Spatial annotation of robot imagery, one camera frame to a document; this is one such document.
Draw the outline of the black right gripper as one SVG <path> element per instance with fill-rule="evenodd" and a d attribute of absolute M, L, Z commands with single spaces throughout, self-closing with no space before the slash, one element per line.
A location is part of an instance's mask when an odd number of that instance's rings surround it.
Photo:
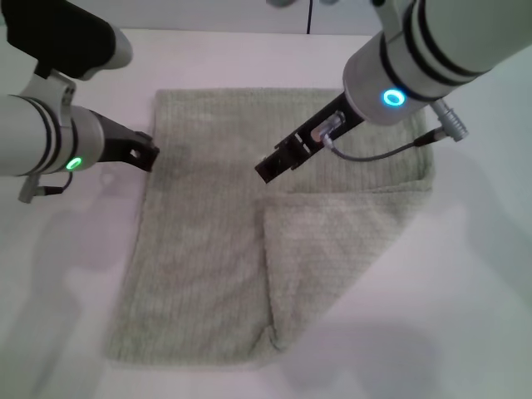
<path fill-rule="evenodd" d="M 273 154 L 254 167 L 263 181 L 267 184 L 285 171 L 297 169 L 323 149 L 323 143 L 312 138 L 312 130 L 338 112 L 341 114 L 341 122 L 328 134 L 331 140 L 336 140 L 364 122 L 352 109 L 345 93 L 342 92 L 290 135 L 283 138 L 275 146 Z"/>

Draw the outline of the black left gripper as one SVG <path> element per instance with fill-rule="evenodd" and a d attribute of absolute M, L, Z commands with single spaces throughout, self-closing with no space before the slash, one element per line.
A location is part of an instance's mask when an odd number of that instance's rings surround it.
<path fill-rule="evenodd" d="M 109 118 L 97 115 L 103 131 L 104 147 L 99 163 L 122 162 L 151 172 L 160 153 L 153 138 L 142 131 L 133 131 Z"/>

